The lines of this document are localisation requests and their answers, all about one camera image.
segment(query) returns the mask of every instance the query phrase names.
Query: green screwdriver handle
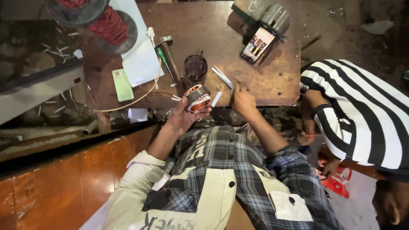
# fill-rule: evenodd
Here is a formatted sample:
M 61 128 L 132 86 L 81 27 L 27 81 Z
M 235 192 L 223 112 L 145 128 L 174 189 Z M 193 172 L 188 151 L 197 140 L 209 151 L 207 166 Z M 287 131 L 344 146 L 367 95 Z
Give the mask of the green screwdriver handle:
M 164 63 L 166 63 L 166 59 L 165 59 L 165 55 L 162 52 L 162 49 L 160 47 L 157 48 L 157 53 L 159 54 L 159 56 L 162 58 L 162 61 Z

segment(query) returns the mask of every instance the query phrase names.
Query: green card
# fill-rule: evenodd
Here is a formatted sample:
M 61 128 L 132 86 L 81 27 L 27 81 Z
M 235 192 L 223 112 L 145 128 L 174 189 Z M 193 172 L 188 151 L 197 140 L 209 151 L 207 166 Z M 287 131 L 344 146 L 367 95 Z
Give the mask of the green card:
M 118 101 L 128 101 L 133 100 L 132 86 L 129 82 L 128 77 L 124 69 L 112 71 L 112 76 L 114 77 L 115 89 L 117 90 Z

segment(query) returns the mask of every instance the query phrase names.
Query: hammer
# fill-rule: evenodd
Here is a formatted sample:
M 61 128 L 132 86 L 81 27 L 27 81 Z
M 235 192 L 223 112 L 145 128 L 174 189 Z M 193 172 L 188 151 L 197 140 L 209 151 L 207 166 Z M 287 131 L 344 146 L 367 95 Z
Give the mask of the hammer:
M 169 46 L 171 46 L 173 43 L 173 37 L 172 36 L 166 36 L 166 37 L 161 37 L 159 38 L 159 41 L 156 43 L 156 47 L 162 47 L 166 59 L 169 61 L 169 64 L 171 66 L 172 72 L 174 75 L 171 74 L 171 77 L 175 81 L 175 83 L 179 82 L 180 80 L 180 72 L 178 70 L 178 67 L 172 57 L 171 51 L 169 50 Z

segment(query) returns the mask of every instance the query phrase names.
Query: shirt pocket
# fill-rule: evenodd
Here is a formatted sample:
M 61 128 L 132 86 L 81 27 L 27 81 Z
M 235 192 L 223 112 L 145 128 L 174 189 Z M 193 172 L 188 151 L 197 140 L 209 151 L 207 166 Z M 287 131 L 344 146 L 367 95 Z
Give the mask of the shirt pocket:
M 152 209 L 196 213 L 198 207 L 194 193 L 189 188 L 164 186 L 158 191 L 151 190 L 148 193 L 142 211 Z
M 313 221 L 304 199 L 297 194 L 270 191 L 277 219 Z

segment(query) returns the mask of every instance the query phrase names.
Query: shirt sleeve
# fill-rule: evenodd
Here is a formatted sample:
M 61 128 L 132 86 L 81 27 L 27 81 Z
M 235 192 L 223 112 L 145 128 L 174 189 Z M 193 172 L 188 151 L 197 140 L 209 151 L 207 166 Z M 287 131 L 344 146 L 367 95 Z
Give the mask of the shirt sleeve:
M 143 150 L 128 163 L 128 170 L 121 178 L 118 187 L 148 194 L 152 186 L 162 179 L 164 166 L 164 161 L 156 159 Z
M 292 194 L 298 194 L 305 200 L 317 229 L 344 229 L 326 198 L 319 178 L 306 160 L 307 157 L 295 146 L 287 146 L 268 156 L 266 164 Z
M 349 121 L 339 119 L 329 104 L 322 104 L 314 108 L 313 119 L 331 152 L 338 160 L 344 160 L 352 138 Z

